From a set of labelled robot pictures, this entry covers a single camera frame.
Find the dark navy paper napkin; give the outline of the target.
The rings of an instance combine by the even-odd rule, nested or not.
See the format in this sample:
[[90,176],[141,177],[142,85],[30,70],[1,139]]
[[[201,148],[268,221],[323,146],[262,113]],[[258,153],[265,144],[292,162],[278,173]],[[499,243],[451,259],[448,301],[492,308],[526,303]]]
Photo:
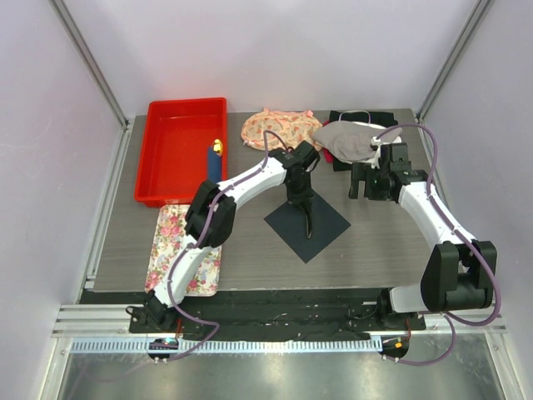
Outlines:
[[316,192],[311,200],[310,237],[307,236],[306,214],[288,202],[264,217],[264,221],[304,263],[310,262],[351,226]]

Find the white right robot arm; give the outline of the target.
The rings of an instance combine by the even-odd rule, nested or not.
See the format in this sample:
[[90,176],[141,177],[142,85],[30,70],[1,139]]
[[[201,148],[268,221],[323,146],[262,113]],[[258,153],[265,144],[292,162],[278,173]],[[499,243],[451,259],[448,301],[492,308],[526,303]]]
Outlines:
[[385,290],[376,319],[397,328],[407,313],[488,308],[495,296],[496,247],[463,229],[438,197],[428,175],[415,170],[403,142],[371,140],[375,155],[351,166],[349,197],[393,201],[416,223],[431,255],[421,280]]

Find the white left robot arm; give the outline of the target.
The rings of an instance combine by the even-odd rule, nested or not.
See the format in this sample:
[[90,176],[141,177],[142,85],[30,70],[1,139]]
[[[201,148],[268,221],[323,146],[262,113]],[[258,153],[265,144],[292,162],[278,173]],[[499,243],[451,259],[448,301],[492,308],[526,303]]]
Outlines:
[[219,183],[203,182],[185,220],[184,244],[163,282],[145,296],[146,319],[158,332],[171,331],[177,322],[179,304],[202,261],[231,235],[237,211],[266,190],[284,185],[287,201],[303,212],[306,237],[312,235],[311,172],[320,161],[319,152],[308,142],[286,150],[275,148],[255,167]]

